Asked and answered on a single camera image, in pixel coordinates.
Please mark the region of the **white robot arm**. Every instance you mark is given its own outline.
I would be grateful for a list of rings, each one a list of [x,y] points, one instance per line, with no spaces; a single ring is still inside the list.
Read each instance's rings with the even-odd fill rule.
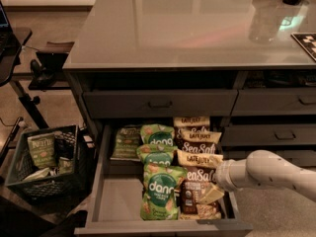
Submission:
[[[210,204],[225,192],[244,188],[287,188],[316,201],[316,172],[299,168],[268,150],[256,150],[244,160],[225,160],[214,174],[215,185],[210,185],[200,204]]]

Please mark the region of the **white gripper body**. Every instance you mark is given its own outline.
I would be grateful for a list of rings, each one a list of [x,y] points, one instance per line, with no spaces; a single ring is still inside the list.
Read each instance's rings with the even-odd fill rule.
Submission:
[[[230,167],[233,163],[234,160],[223,161],[216,168],[214,175],[217,185],[227,192],[233,192],[236,189],[230,177]]]

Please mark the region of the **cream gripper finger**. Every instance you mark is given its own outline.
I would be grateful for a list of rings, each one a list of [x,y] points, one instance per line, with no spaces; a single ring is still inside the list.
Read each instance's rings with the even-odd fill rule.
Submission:
[[[210,157],[210,160],[211,160],[211,167],[217,168],[223,162],[223,157],[221,155],[215,155],[213,157]]]
[[[210,183],[206,189],[200,191],[199,204],[211,204],[224,196],[224,190],[218,185]]]

